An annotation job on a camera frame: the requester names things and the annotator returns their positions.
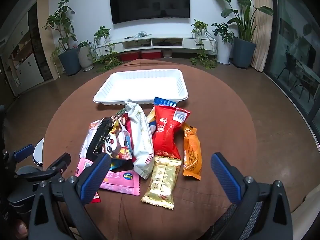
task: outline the television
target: television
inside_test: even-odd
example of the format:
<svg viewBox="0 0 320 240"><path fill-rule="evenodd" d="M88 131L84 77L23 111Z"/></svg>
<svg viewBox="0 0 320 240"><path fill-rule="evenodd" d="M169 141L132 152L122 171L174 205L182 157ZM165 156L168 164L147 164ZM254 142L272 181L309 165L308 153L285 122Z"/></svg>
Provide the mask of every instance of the television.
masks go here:
<svg viewBox="0 0 320 240"><path fill-rule="evenodd" d="M152 18L190 18L190 0L110 0L113 24Z"/></svg>

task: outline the brown tablecloth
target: brown tablecloth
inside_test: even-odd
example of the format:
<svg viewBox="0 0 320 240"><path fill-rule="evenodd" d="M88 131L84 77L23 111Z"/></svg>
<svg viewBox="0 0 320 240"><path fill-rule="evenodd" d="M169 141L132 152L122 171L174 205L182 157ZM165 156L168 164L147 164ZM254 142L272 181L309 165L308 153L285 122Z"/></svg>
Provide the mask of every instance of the brown tablecloth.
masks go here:
<svg viewBox="0 0 320 240"><path fill-rule="evenodd" d="M123 108L93 102L94 95L112 73L162 68L176 68L183 73L189 98L178 106L191 111L187 123L198 129L203 159L201 180L184 177L180 169L173 191L173 210L140 202L150 179L140 178L140 196L99 190L101 203L88 204L86 209L109 240L199 238L230 205L210 168L211 155L220 151L244 176L250 175L255 165L253 122L248 109L229 86L190 66L139 59L90 80L63 102L45 134L44 169L68 152L72 161L63 176L74 175L88 125ZM148 114L152 105L143 105L143 108ZM175 141L183 155L182 132L175 135Z"/></svg>

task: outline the potted plant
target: potted plant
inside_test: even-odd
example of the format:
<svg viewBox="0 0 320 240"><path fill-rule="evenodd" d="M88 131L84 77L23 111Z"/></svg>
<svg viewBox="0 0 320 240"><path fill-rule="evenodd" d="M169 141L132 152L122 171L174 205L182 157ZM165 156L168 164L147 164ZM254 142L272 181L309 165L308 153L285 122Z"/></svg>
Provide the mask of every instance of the potted plant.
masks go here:
<svg viewBox="0 0 320 240"><path fill-rule="evenodd" d="M95 50L98 48L99 56L103 55L101 52L103 48L100 49L100 47L106 46L107 43L110 42L110 30L111 29L106 29L105 26L100 26L100 29L98 29L98 31L94 34L93 47Z"/></svg>
<svg viewBox="0 0 320 240"><path fill-rule="evenodd" d="M88 71L94 68L93 58L91 54L91 45L92 41L89 40L81 41L78 45L78 57L83 71Z"/></svg>
<svg viewBox="0 0 320 240"><path fill-rule="evenodd" d="M239 31L239 37L234 38L233 63L236 67L248 68L256 48L256 44L252 43L253 33L257 27L254 24L254 14L259 10L268 15L273 15L273 10L267 6L261 6L259 8L254 7L254 11L251 14L250 10L252 0L237 0L240 7L239 12L232 8L231 0L224 1L229 4L230 8L224 9L221 12L221 16L226 18L231 13L234 13L235 17L229 20L227 24L236 23Z"/></svg>
<svg viewBox="0 0 320 240"><path fill-rule="evenodd" d="M210 43L211 43L211 40L213 40L212 36L208 32L208 24L203 23L201 21L197 21L196 19L194 20L195 20L195 23L192 24L193 30L191 32L192 32L192 37L198 46L198 53L196 57L192 57L190 59L191 63L193 65L197 65L199 63L202 66L204 66L206 69L215 68L216 62L215 60L210 60L209 57L207 56L206 52L204 51L204 43L202 40L202 37L207 37Z"/></svg>
<svg viewBox="0 0 320 240"><path fill-rule="evenodd" d="M59 60L59 55L63 52L63 48L60 42L57 43L55 50L51 53L50 59L53 62L59 77L63 74L63 66Z"/></svg>
<svg viewBox="0 0 320 240"><path fill-rule="evenodd" d="M59 55L59 59L63 65L68 76L76 74L80 69L77 48L71 48L69 44L69 39L72 38L77 41L76 35L74 34L74 28L71 24L71 20L68 17L69 12L74 14L72 10L66 3L69 0L61 0L58 3L58 9L53 15L50 15L45 24L45 30L47 28L52 28L57 30L60 34L59 42L62 45L64 52Z"/></svg>
<svg viewBox="0 0 320 240"><path fill-rule="evenodd" d="M211 26L217 27L213 33L218 40L218 57L217 62L224 65L230 65L229 58L233 43L233 31L225 23L214 23Z"/></svg>
<svg viewBox="0 0 320 240"><path fill-rule="evenodd" d="M99 64L101 67L98 69L98 72L105 72L107 70L118 67L122 64L122 61L119 60L119 55L116 51L113 51L114 43L109 43L108 46L108 54L97 57L94 55L94 63Z"/></svg>

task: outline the barcode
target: barcode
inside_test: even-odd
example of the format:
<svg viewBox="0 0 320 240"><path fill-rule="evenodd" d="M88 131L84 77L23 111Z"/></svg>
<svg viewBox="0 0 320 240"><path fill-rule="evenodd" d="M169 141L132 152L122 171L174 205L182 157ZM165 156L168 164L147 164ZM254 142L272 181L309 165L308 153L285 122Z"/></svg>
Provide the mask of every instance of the barcode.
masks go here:
<svg viewBox="0 0 320 240"><path fill-rule="evenodd" d="M92 165L91 163L85 163L85 164L84 164L84 168L90 167L91 165Z"/></svg>
<svg viewBox="0 0 320 240"><path fill-rule="evenodd" d="M174 112L174 115L173 115L173 119L174 121L177 121L179 123L183 123L184 120L186 119L187 117L187 113L186 112L182 112L182 111L175 111Z"/></svg>

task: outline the curtain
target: curtain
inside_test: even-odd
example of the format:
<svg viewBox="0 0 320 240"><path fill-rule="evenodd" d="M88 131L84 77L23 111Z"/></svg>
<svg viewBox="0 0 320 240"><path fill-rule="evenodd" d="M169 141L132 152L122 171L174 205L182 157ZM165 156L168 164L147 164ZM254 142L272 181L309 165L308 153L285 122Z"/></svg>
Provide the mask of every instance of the curtain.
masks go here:
<svg viewBox="0 0 320 240"><path fill-rule="evenodd" d="M273 9L272 0L254 0L255 7L261 7L263 5ZM270 45L272 16L256 11L255 24L257 25L257 28L253 34L252 42L257 44L257 47L253 54L252 67L262 72L266 64Z"/></svg>

